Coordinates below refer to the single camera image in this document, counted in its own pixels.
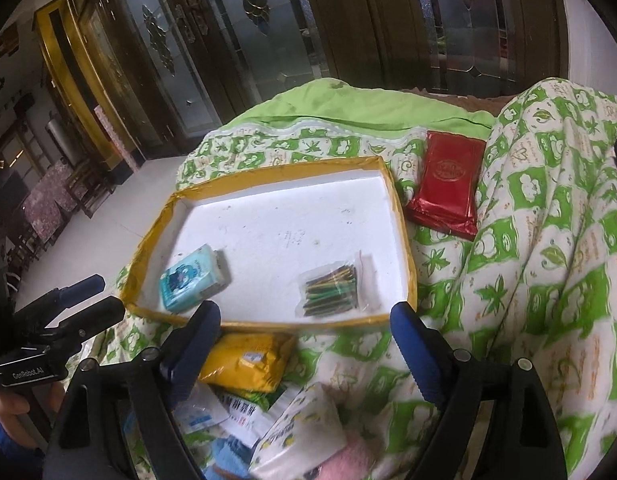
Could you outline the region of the person's left hand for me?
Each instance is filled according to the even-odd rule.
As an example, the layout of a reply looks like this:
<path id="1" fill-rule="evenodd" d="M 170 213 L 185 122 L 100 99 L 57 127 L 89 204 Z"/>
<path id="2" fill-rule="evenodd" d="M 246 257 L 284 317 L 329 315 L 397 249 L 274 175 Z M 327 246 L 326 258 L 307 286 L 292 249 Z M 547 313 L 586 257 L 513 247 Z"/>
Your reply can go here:
<path id="1" fill-rule="evenodd" d="M 65 392 L 66 390 L 60 382 L 54 382 L 50 385 L 46 400 L 51 411 L 58 413 Z M 37 448 L 35 438 L 28 433 L 19 419 L 19 416 L 28 414 L 29 410 L 30 404 L 23 396 L 11 390 L 0 390 L 0 424 L 2 428 L 10 439 L 18 445 L 29 450 L 35 450 Z"/>

